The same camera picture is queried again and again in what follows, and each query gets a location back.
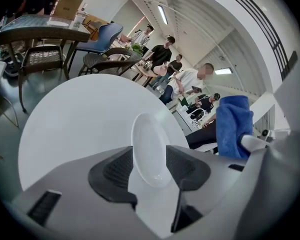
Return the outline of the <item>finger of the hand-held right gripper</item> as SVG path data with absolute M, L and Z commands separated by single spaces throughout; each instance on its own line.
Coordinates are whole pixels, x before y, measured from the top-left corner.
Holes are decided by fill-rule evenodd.
M 240 146 L 247 152 L 261 150 L 269 147 L 270 145 L 271 144 L 269 142 L 252 135 L 244 134 L 240 137 Z

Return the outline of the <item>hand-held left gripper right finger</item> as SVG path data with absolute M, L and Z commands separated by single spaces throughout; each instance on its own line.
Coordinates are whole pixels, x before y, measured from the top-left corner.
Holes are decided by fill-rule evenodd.
M 207 216 L 237 181 L 247 161 L 168 145 L 166 166 L 179 188 L 171 232 Z

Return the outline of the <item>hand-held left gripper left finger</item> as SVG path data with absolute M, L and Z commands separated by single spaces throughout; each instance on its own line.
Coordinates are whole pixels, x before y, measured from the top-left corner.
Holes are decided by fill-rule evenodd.
M 132 147 L 63 163 L 12 202 L 12 217 L 37 240 L 155 240 L 128 191 Z

